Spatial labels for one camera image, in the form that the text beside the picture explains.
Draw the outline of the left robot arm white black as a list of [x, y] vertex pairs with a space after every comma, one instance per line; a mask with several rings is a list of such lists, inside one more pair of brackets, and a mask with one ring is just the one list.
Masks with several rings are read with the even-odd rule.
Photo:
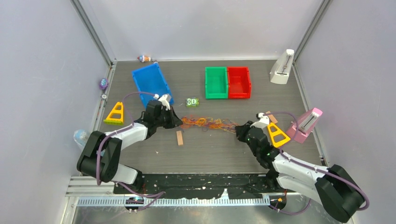
[[142, 190], [139, 170], [120, 163], [121, 151], [149, 139], [159, 127], [172, 129], [183, 124], [173, 106], [151, 100], [133, 124], [113, 132], [92, 132], [77, 161], [77, 170], [99, 182], [123, 182], [132, 193]]

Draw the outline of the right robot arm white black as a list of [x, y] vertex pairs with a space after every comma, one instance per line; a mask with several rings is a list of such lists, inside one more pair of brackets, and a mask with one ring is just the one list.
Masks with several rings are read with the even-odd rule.
[[268, 169], [266, 183], [271, 191], [287, 189], [304, 195], [342, 223], [368, 208], [368, 197], [341, 166], [316, 166], [297, 159], [271, 145], [263, 130], [251, 121], [236, 126], [235, 131], [237, 139], [245, 142], [258, 163]]

